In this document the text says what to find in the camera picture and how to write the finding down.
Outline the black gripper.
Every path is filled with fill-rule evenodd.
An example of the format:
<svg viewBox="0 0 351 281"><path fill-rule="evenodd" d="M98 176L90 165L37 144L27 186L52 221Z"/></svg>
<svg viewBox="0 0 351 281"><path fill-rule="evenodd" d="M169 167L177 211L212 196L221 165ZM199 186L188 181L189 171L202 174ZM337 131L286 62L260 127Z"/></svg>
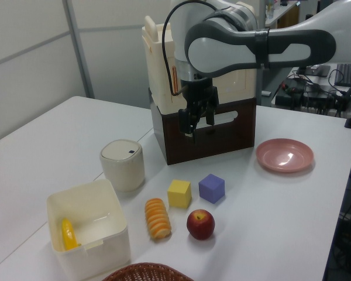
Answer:
<svg viewBox="0 0 351 281"><path fill-rule="evenodd" d="M206 123L215 124L215 110L219 105L218 90L211 78L195 81L181 80L181 86L184 88L182 95L187 102L187 107L178 111L179 130L196 143L195 130L204 113L204 107L206 107Z"/></svg>

